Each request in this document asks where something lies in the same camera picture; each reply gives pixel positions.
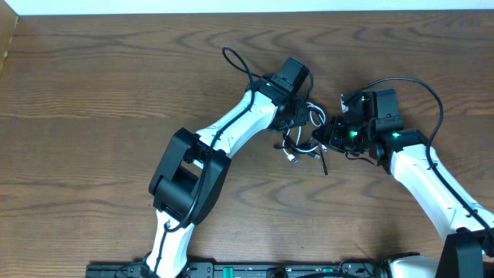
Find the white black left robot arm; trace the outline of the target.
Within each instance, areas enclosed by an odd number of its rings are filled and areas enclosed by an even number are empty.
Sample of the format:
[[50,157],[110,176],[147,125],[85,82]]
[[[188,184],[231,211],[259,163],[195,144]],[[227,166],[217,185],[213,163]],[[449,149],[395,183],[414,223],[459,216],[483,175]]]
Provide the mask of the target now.
[[174,133],[149,184],[157,213],[153,249],[144,261],[150,277],[176,277],[184,269],[193,230],[217,202],[232,156],[258,132],[296,124],[306,109],[297,93],[310,77],[261,76],[210,126]]

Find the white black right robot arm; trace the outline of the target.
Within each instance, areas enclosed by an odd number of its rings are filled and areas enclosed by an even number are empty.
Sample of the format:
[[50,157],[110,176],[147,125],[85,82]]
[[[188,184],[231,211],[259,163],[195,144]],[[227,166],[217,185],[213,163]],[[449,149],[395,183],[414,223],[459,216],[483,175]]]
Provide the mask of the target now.
[[384,118],[362,123],[334,117],[313,132],[322,145],[349,160],[366,159],[399,181],[436,228],[444,245],[438,260],[416,254],[386,259],[374,277],[491,277],[493,213],[483,208],[441,163],[431,140]]

